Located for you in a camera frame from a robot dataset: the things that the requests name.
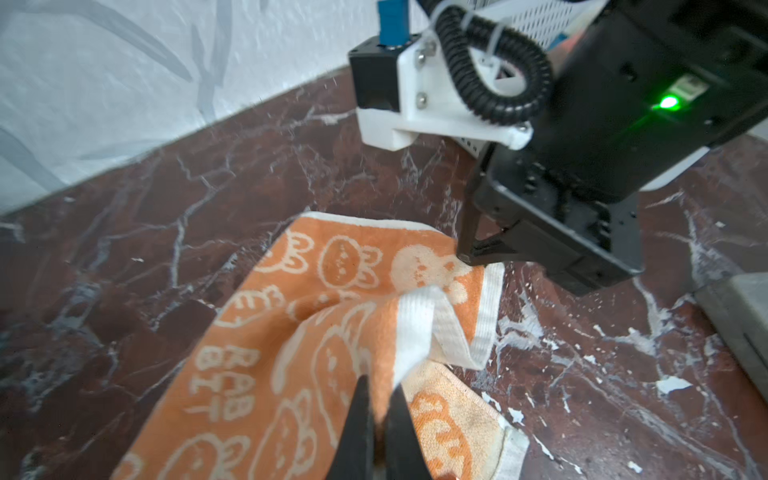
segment dark red marble tabletop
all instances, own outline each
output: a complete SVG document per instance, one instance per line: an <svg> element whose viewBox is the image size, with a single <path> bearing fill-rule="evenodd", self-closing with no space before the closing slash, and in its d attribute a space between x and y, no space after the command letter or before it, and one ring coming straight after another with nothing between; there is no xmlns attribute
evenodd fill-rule
<svg viewBox="0 0 768 480"><path fill-rule="evenodd" d="M0 477L107 478L300 212L456 235L472 158L363 146L354 107L341 71L0 219ZM643 276L577 299L509 265L488 368L455 371L524 416L523 479L761 478L768 407L690 293L768 270L768 145L708 154L639 218Z"/></svg>

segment white bracket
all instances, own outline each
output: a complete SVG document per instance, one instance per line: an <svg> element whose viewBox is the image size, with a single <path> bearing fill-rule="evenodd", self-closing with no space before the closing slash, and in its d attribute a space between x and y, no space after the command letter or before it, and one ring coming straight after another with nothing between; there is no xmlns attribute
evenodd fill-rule
<svg viewBox="0 0 768 480"><path fill-rule="evenodd" d="M484 52L470 49L480 78L492 90L505 95L522 91L519 77L496 80L500 61L483 59ZM512 150L531 140L528 122L513 126L493 125L475 116L458 96L435 33L426 29L397 58L400 112L357 108L357 121L365 144L386 150L411 145L419 134L466 137L494 141Z"/></svg>

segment marble table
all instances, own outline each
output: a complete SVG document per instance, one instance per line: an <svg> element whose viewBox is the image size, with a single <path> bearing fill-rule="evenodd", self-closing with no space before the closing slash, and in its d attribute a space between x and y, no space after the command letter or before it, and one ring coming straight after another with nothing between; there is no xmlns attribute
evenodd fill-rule
<svg viewBox="0 0 768 480"><path fill-rule="evenodd" d="M107 478L300 212L456 235L473 159L363 146L354 107L342 70L0 219L0 477ZM641 203L643 276L574 298L509 265L487 369L455 369L520 420L524 479L768 473L766 403L690 295L768 270L768 145L737 138Z"/></svg>

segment white wall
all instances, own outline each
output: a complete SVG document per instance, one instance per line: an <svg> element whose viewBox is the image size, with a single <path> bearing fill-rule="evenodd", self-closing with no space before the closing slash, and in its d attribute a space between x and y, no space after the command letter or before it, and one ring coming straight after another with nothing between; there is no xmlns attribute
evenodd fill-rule
<svg viewBox="0 0 768 480"><path fill-rule="evenodd" d="M375 0L1 0L0 213L344 65L377 18Z"/></svg>

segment green led indicator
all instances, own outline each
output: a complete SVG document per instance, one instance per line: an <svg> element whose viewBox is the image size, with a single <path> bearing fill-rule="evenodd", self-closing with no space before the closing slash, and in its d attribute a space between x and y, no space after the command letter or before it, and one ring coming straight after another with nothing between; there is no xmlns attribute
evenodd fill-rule
<svg viewBox="0 0 768 480"><path fill-rule="evenodd" d="M680 100L674 95L667 95L659 102L659 107L664 110L676 110L680 107Z"/></svg>

